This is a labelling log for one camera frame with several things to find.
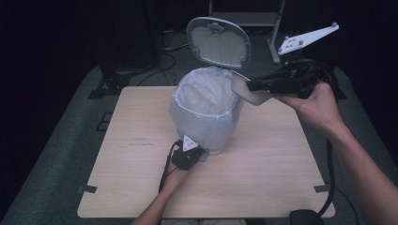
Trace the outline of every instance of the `dark wall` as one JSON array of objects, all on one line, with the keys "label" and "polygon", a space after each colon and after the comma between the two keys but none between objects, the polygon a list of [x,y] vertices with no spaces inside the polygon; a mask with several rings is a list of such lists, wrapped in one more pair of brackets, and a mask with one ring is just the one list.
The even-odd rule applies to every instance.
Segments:
[{"label": "dark wall", "polygon": [[[88,8],[95,1],[0,0],[0,218],[19,191],[63,111],[102,48]],[[182,30],[207,15],[207,1],[153,0],[160,29]],[[228,10],[274,10],[279,1],[214,1]],[[338,22],[308,57],[335,63],[397,158],[397,33],[393,1],[287,1],[281,29],[307,32]]]}]

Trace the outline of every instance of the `wooden board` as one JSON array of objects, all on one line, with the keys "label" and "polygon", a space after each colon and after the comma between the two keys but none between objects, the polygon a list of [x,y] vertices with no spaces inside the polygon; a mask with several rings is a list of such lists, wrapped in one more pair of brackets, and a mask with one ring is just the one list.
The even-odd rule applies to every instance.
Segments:
[{"label": "wooden board", "polygon": [[[174,87],[126,87],[106,132],[81,218],[136,218],[158,193],[177,140],[168,107]],[[165,218],[286,218],[318,211],[327,192],[296,113],[276,99],[245,103],[227,147],[199,162],[173,196]],[[333,205],[324,217],[332,217]]]}]

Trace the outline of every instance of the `hand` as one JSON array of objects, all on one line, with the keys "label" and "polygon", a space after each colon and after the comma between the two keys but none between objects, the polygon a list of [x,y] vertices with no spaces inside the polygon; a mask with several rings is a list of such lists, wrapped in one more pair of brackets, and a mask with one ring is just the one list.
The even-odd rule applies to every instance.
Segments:
[{"label": "hand", "polygon": [[307,99],[288,95],[274,95],[276,99],[292,107],[310,126],[331,132],[344,122],[337,108],[336,99],[326,82],[320,82]]},{"label": "hand", "polygon": [[169,175],[164,181],[163,189],[174,193],[184,183],[190,171],[180,170],[173,162],[170,162],[167,173]]}]

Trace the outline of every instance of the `right hand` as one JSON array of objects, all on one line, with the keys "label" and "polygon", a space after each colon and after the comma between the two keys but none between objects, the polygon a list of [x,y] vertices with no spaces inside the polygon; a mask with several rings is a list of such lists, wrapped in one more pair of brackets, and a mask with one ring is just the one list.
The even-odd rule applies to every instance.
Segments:
[{"label": "right hand", "polygon": [[310,126],[331,132],[343,125],[333,91],[326,82],[319,82],[307,99],[288,95],[274,95],[280,102],[292,107]]}]

